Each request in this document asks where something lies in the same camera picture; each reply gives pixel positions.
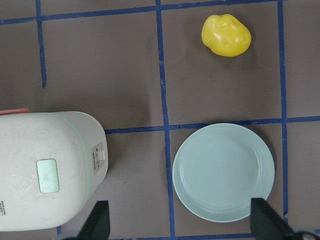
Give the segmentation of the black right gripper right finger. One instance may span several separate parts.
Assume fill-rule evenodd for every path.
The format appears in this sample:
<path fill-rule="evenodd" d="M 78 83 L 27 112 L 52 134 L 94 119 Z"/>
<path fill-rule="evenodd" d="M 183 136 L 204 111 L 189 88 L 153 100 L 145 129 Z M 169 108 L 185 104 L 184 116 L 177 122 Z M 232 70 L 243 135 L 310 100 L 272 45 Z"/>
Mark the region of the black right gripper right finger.
<path fill-rule="evenodd" d="M 292 240 L 293 230 L 263 198 L 252 198 L 250 230 L 256 240 Z"/>

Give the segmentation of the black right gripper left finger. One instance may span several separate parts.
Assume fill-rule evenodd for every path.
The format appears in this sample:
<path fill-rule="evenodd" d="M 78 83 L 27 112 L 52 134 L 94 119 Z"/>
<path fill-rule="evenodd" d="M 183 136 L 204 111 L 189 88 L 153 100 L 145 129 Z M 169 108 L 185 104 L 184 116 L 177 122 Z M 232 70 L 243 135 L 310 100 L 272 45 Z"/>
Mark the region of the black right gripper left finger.
<path fill-rule="evenodd" d="M 109 202 L 97 201 L 78 233 L 77 240 L 108 240 L 111 232 Z"/>

